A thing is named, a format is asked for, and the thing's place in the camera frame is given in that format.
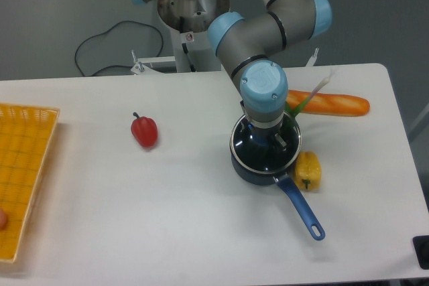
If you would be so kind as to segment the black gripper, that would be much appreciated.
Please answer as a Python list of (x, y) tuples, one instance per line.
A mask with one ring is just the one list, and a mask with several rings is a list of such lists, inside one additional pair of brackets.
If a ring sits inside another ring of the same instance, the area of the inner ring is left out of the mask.
[(281, 126), (285, 117), (288, 115), (285, 111), (270, 122), (259, 122), (252, 119), (245, 109), (244, 101), (240, 103), (243, 111), (243, 118), (239, 123), (241, 124), (240, 132), (245, 129), (249, 131), (249, 136), (259, 145), (275, 145), (281, 151), (285, 151), (288, 144), (284, 141), (281, 135)]

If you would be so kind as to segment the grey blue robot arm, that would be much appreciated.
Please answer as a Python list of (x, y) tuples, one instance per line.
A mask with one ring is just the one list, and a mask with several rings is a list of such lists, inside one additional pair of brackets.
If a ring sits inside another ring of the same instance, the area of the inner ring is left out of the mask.
[(279, 131), (288, 94), (286, 75), (270, 56), (332, 23), (328, 0), (263, 0), (266, 12), (250, 20), (232, 12), (229, 0), (133, 1), (156, 1), (178, 72), (227, 71), (245, 116), (262, 137)]

